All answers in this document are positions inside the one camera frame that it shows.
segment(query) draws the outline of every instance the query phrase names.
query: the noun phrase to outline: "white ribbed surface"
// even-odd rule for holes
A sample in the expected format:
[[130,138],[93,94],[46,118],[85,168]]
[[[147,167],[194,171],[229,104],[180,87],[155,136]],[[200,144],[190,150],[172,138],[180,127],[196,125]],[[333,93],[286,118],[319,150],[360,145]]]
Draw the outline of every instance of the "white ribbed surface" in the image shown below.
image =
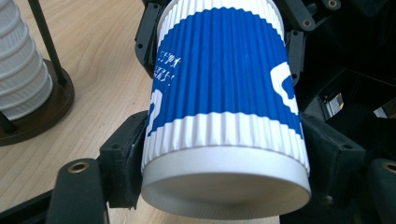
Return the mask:
[[0,0],[0,110],[11,120],[39,108],[52,80],[14,1]]
[[158,48],[163,38],[176,24],[192,16],[196,12],[210,10],[212,8],[235,8],[251,12],[271,23],[283,40],[283,22],[280,13],[272,0],[173,0],[165,9],[158,25]]
[[166,123],[146,138],[142,168],[166,153],[191,147],[239,146],[287,155],[309,173],[301,136],[277,120],[242,113],[210,113]]

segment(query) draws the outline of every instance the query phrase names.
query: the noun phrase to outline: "cup base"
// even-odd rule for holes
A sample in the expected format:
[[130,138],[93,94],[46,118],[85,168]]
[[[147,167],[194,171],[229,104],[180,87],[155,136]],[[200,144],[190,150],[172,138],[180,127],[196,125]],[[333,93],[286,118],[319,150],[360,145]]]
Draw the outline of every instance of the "cup base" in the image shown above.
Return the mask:
[[155,159],[143,173],[145,201],[187,217],[272,217],[304,206],[310,195],[299,162],[259,148],[184,149]]

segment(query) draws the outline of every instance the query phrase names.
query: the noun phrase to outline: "blue and white cup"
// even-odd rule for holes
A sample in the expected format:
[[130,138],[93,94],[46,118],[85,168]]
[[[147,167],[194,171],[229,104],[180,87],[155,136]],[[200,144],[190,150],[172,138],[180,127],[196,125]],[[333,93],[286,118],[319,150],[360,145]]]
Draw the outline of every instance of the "blue and white cup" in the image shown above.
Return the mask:
[[285,214],[310,199],[283,23],[272,0],[173,0],[158,29],[142,196],[199,218]]

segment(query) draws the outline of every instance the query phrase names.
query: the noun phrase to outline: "wood grain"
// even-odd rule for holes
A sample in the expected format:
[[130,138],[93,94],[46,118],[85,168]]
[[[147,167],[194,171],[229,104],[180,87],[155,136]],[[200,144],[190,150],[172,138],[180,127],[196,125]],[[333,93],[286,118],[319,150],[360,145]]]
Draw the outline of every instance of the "wood grain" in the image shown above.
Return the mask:
[[[37,48],[48,53],[26,0],[16,0]],[[151,79],[134,55],[140,0],[41,0],[63,68],[76,100],[53,128],[0,147],[0,211],[35,197],[55,183],[67,162],[96,158],[99,147],[132,114],[149,108]],[[110,209],[111,223],[278,223],[278,217],[215,221],[159,211],[143,199],[137,210]]]

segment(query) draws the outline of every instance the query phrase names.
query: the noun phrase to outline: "stack of white cups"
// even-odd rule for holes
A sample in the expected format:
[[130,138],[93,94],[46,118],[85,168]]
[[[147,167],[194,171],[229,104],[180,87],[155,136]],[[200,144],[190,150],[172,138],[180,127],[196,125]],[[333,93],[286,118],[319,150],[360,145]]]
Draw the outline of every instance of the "stack of white cups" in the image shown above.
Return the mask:
[[0,111],[20,119],[43,105],[52,80],[13,0],[0,0]]

